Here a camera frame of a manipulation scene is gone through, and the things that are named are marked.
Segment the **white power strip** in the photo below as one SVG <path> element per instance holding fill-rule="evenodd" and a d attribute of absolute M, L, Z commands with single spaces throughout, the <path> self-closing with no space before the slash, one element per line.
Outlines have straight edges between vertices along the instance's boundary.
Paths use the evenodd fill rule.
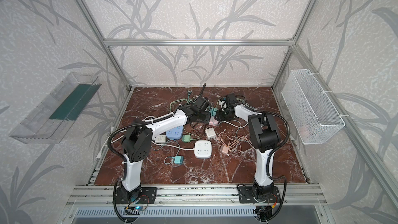
<path fill-rule="evenodd" d="M 212 154 L 211 141 L 196 141 L 194 144 L 194 155 L 198 159 L 208 159 Z"/>

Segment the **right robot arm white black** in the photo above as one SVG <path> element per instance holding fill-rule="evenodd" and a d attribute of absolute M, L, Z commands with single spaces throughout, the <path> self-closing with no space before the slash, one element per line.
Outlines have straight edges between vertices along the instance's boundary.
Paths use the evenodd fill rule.
<path fill-rule="evenodd" d="M 254 198 L 260 202 L 266 200 L 274 192 L 274 182 L 283 180 L 284 175 L 274 177 L 272 174 L 274 153 L 282 148 L 288 137 L 282 141 L 275 117 L 280 118 L 287 131 L 290 130 L 286 120 L 279 114 L 257 110 L 237 99 L 235 94 L 228 94 L 222 100 L 221 109 L 216 113 L 219 122 L 240 118 L 249 126 L 250 142 L 256 150 L 256 172 L 252 187 Z"/>

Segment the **blue power strip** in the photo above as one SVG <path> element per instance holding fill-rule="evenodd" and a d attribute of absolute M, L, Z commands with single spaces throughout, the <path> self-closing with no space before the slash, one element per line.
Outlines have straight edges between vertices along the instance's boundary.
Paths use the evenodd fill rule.
<path fill-rule="evenodd" d="M 166 137 L 170 140 L 180 140 L 183 136 L 183 126 L 172 128 L 166 132 Z"/>

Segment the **pink power strip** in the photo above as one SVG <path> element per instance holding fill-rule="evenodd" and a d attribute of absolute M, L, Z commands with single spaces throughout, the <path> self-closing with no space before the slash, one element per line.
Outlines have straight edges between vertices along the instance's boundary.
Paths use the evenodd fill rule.
<path fill-rule="evenodd" d="M 219 121 L 217 121 L 214 116 L 211 116 L 210 120 L 209 120 L 209 125 L 217 126 L 218 124 L 219 124 Z"/>

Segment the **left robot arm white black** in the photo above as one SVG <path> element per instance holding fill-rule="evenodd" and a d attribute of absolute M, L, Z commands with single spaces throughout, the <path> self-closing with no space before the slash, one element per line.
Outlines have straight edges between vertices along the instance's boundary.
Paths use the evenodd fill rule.
<path fill-rule="evenodd" d="M 108 149 L 122 159 L 123 177 L 115 183 L 115 196 L 123 196 L 132 203 L 141 196 L 141 169 L 143 160 L 149 155 L 151 145 L 157 136 L 179 126 L 192 122 L 208 123 L 210 114 L 206 109 L 209 101 L 203 97 L 206 84 L 200 94 L 173 112 L 152 120 L 139 120 L 120 128 L 107 139 Z"/>

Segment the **teal charger plug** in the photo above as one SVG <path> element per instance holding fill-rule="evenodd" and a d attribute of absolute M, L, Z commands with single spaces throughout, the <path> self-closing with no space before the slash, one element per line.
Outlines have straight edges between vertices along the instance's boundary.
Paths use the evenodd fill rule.
<path fill-rule="evenodd" d="M 183 164 L 183 156 L 175 156 L 173 162 L 177 165 Z"/>

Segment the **white charger plug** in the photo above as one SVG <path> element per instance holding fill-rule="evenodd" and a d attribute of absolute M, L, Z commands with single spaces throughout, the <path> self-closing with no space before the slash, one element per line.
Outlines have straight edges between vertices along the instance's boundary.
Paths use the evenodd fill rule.
<path fill-rule="evenodd" d="M 208 139 L 208 140 L 214 139 L 214 138 L 217 137 L 214 128 L 208 128 L 208 129 L 206 129 L 206 130 L 205 130 L 205 133 L 206 133 L 206 136 L 207 136 L 207 139 Z"/>

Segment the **green charger plug front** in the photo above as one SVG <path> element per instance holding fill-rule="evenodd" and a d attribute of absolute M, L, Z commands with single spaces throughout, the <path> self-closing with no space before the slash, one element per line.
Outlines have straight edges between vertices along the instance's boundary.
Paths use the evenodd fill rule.
<path fill-rule="evenodd" d="M 190 135 L 190 134 L 184 134 L 184 135 L 182 136 L 182 141 L 183 141 L 184 143 L 190 143 L 190 142 L 191 142 L 191 135 Z"/>

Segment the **white charger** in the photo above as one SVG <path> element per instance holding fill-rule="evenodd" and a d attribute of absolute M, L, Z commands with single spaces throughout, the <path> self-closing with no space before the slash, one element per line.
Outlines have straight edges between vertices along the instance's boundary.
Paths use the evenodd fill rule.
<path fill-rule="evenodd" d="M 154 139 L 156 144 L 165 144 L 166 143 L 166 135 L 159 135 Z"/>

